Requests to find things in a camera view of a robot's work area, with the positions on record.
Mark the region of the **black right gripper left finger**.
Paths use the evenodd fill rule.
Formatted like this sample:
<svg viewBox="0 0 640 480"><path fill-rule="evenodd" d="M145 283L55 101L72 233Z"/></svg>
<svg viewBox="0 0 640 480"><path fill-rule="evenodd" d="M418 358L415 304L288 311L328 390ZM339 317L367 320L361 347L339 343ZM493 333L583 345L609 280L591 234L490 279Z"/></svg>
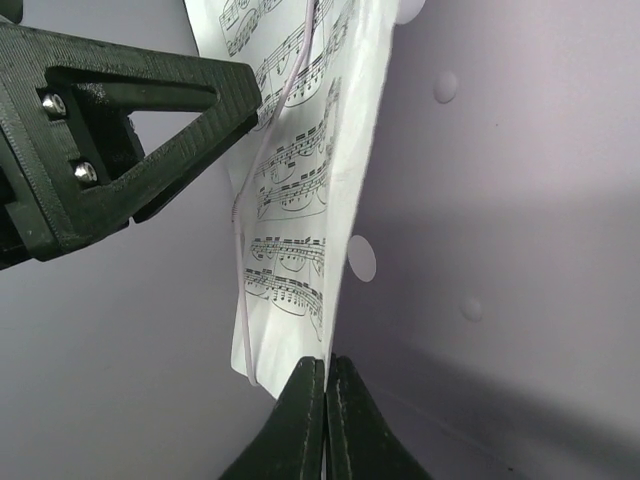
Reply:
<svg viewBox="0 0 640 480"><path fill-rule="evenodd" d="M319 479L324 453L324 383L324 362L301 358L263 428L221 477Z"/></svg>

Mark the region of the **white sheet music page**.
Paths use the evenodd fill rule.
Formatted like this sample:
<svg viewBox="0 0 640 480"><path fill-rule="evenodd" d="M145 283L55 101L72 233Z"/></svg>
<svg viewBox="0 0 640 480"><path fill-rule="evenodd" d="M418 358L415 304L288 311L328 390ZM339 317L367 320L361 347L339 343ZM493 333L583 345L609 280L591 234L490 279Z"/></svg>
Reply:
<svg viewBox="0 0 640 480"><path fill-rule="evenodd" d="M399 12L395 1L189 1L205 58L245 63L261 95L224 158L241 269L232 368L279 396L327 360Z"/></svg>

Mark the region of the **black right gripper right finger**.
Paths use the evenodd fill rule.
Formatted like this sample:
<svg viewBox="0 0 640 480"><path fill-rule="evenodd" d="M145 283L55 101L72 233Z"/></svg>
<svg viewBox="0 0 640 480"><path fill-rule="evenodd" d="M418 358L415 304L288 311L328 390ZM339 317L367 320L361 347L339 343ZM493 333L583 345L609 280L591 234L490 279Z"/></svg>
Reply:
<svg viewBox="0 0 640 480"><path fill-rule="evenodd" d="M325 394L329 479L430 479L394 435L356 366L331 359Z"/></svg>

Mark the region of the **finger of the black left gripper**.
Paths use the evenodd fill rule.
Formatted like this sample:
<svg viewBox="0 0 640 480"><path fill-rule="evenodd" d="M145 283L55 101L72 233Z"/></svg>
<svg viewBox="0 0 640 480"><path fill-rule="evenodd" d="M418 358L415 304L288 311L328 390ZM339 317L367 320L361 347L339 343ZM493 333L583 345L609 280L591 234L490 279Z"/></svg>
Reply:
<svg viewBox="0 0 640 480"><path fill-rule="evenodd" d="M243 63L1 26L1 265L144 222L257 123Z"/></svg>

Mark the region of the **lilac music stand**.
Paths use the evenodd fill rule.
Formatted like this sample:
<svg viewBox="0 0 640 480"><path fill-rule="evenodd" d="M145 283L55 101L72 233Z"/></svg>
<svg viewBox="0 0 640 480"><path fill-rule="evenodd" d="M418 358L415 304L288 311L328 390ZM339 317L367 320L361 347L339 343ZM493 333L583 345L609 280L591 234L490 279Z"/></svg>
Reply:
<svg viewBox="0 0 640 480"><path fill-rule="evenodd" d="M396 27L334 348L439 479L639 475L639 5Z"/></svg>

